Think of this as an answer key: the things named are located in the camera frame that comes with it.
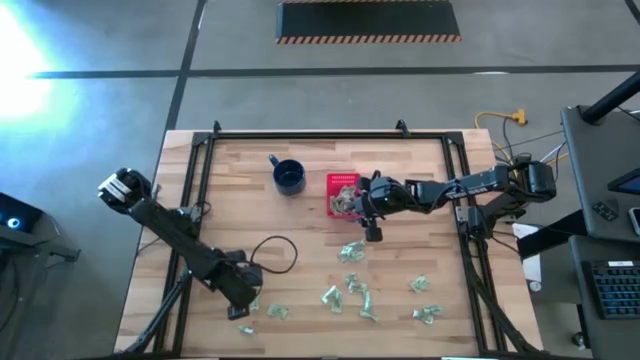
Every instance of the blue mug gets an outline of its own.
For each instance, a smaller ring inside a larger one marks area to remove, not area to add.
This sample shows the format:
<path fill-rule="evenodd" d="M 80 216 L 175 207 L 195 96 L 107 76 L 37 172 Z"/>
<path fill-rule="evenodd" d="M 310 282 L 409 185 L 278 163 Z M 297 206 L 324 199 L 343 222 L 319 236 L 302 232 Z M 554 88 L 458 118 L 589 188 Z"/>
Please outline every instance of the blue mug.
<path fill-rule="evenodd" d="M 273 164 L 273 181 L 280 194 L 292 196 L 304 190 L 307 181 L 302 164 L 295 160 L 278 161 L 273 155 L 269 155 L 269 161 Z"/>

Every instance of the mug handle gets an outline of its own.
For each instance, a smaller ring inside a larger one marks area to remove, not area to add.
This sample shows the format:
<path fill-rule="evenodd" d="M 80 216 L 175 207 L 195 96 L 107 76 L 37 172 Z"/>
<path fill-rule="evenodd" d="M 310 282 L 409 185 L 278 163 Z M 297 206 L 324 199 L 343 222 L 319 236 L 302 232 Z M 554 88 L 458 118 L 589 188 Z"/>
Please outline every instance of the mug handle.
<path fill-rule="evenodd" d="M 272 164 L 273 166 L 278 165 L 278 163 L 280 162 L 280 161 L 278 161 L 278 158 L 276 158 L 275 156 L 273 156 L 273 154 L 269 154 L 269 161 L 271 161 L 271 164 Z"/>

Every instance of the crumpled plastic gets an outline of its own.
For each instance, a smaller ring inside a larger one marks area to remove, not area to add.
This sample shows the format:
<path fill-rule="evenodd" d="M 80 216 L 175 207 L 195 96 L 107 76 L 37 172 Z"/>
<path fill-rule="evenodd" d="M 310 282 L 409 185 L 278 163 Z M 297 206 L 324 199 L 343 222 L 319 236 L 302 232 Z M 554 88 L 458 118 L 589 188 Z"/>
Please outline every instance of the crumpled plastic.
<path fill-rule="evenodd" d="M 255 299 L 249 304 L 249 310 L 259 310 L 260 309 L 260 295 L 256 296 Z"/>
<path fill-rule="evenodd" d="M 354 211 L 356 199 L 355 186 L 343 186 L 338 196 L 331 195 L 329 207 L 334 215 L 349 215 Z"/>
<path fill-rule="evenodd" d="M 244 325 L 238 326 L 238 329 L 240 329 L 240 331 L 242 331 L 245 334 L 253 334 L 255 332 L 252 327 L 244 326 Z"/>
<path fill-rule="evenodd" d="M 441 306 L 438 305 L 425 305 L 422 310 L 413 310 L 413 318 L 422 320 L 427 325 L 431 325 L 435 322 L 434 315 L 443 315 L 444 311 Z"/>
<path fill-rule="evenodd" d="M 415 291 L 416 293 L 419 293 L 419 292 L 422 292 L 422 291 L 426 290 L 427 287 L 429 287 L 429 280 L 427 279 L 426 276 L 420 275 L 420 276 L 418 276 L 418 278 L 413 280 L 409 284 L 409 286 L 411 286 L 413 291 Z"/>
<path fill-rule="evenodd" d="M 288 312 L 289 312 L 289 309 L 278 304 L 271 304 L 267 309 L 267 315 L 277 316 L 280 318 L 280 320 L 284 320 L 284 318 L 287 317 Z"/>
<path fill-rule="evenodd" d="M 342 247 L 338 260 L 345 262 L 360 262 L 364 260 L 364 240 L 352 242 Z"/>
<path fill-rule="evenodd" d="M 329 291 L 322 296 L 322 303 L 331 304 L 331 311 L 334 313 L 342 313 L 342 292 L 337 286 L 333 285 Z"/>
<path fill-rule="evenodd" d="M 367 284 L 360 282 L 357 273 L 351 273 L 344 278 L 344 283 L 349 289 L 349 293 L 361 292 L 364 297 L 364 306 L 360 309 L 360 316 L 374 321 L 378 321 L 378 317 L 371 312 L 372 302 L 371 293 Z"/>

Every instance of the black metal frame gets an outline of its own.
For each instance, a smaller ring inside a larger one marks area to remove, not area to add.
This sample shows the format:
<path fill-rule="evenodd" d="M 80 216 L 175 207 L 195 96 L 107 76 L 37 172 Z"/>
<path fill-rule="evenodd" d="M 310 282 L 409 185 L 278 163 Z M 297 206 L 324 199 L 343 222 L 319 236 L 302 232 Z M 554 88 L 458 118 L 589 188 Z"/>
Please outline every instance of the black metal frame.
<path fill-rule="evenodd" d="M 190 194 L 192 191 L 192 183 L 194 179 L 194 174 L 196 171 L 196 163 L 198 159 L 199 149 L 202 146 L 206 145 L 205 159 L 203 164 L 203 172 L 202 178 L 200 181 L 200 187 L 198 190 L 198 199 L 197 202 L 203 202 L 206 199 L 206 190 L 207 190 L 207 182 L 209 173 L 211 171 L 211 161 L 213 158 L 213 147 L 216 140 L 247 140 L 247 139 L 431 139 L 438 140 L 442 145 L 443 156 L 445 160 L 445 167 L 447 171 L 447 177 L 449 179 L 456 178 L 456 170 L 453 162 L 452 155 L 452 146 L 455 147 L 458 152 L 459 161 L 461 164 L 461 172 L 462 176 L 469 175 L 469 163 L 467 159 L 464 138 L 461 132 L 418 132 L 412 133 L 410 132 L 404 121 L 399 120 L 396 125 L 396 130 L 390 131 L 344 131 L 344 132 L 335 132 L 335 131 L 313 131 L 313 132 L 232 132 L 232 131 L 220 131 L 220 125 L 216 121 L 214 124 L 214 128 L 212 132 L 196 132 L 193 135 L 192 143 L 191 143 L 191 152 L 189 155 L 189 162 L 187 165 L 187 172 L 185 176 L 185 184 L 182 192 L 182 199 L 180 202 L 180 206 L 188 206 L 190 202 Z M 475 197 L 470 197 L 469 199 L 470 205 L 475 205 Z M 460 206 L 460 200 L 452 201 L 452 206 Z M 471 269 L 471 252 L 469 249 L 470 243 L 467 240 L 468 236 L 465 232 L 465 228 L 462 226 L 460 222 L 456 219 L 454 215 L 454 220 L 456 222 L 456 228 L 458 233 L 458 240 L 460 243 L 461 257 L 462 257 L 462 266 L 463 271 L 465 273 L 465 279 L 467 280 L 467 290 L 469 295 L 469 305 L 471 309 L 471 317 L 474 324 L 474 333 L 476 337 L 476 342 L 478 344 L 478 352 L 479 356 L 483 356 L 492 350 L 489 350 L 487 345 L 487 337 L 483 325 L 480 302 L 478 299 L 478 293 L 474 286 L 471 284 L 469 279 L 472 275 Z M 491 275 L 491 267 L 489 264 L 489 257 L 487 254 L 487 249 L 480 243 L 476 243 L 478 258 L 480 261 L 480 266 L 482 270 L 482 281 L 486 287 L 488 294 L 490 294 L 493 300 L 496 300 L 496 292 L 493 283 L 493 278 Z M 171 257 L 169 260 L 169 266 L 167 269 L 167 276 L 165 280 L 165 291 L 163 294 L 163 301 L 171 294 L 171 289 L 174 287 L 176 283 L 176 276 L 179 271 L 179 255 L 172 251 Z M 163 322 L 159 330 L 156 334 L 153 352 L 146 354 L 137 354 L 130 355 L 134 358 L 139 358 L 136 356 L 143 356 L 144 358 L 179 358 L 181 356 L 182 351 L 182 343 L 184 340 L 184 331 L 186 328 L 187 314 L 188 314 L 188 306 L 189 306 L 189 296 L 191 292 L 191 279 L 189 278 L 184 285 L 184 290 L 182 292 L 182 297 L 180 299 L 180 305 L 178 310 L 178 321 L 175 326 L 175 335 L 174 341 L 172 344 L 171 350 L 164 350 L 165 345 L 165 337 L 166 337 L 166 321 Z M 493 314 L 489 314 L 491 318 L 491 322 L 493 325 L 493 332 L 496 339 L 496 347 L 497 352 L 502 356 L 501 358 L 509 358 L 513 353 L 507 352 L 506 341 L 504 337 L 504 332 L 498 326 L 496 319 Z M 518 355 L 516 358 L 529 358 L 529 357 L 521 357 Z"/>

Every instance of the black mat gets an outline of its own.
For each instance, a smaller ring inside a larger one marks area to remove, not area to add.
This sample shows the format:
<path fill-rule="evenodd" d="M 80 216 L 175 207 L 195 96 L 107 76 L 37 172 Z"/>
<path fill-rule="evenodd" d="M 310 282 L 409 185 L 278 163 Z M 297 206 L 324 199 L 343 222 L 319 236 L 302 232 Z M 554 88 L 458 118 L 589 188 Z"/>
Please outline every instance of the black mat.
<path fill-rule="evenodd" d="M 292 0 L 278 5 L 278 44 L 460 42 L 446 0 Z"/>

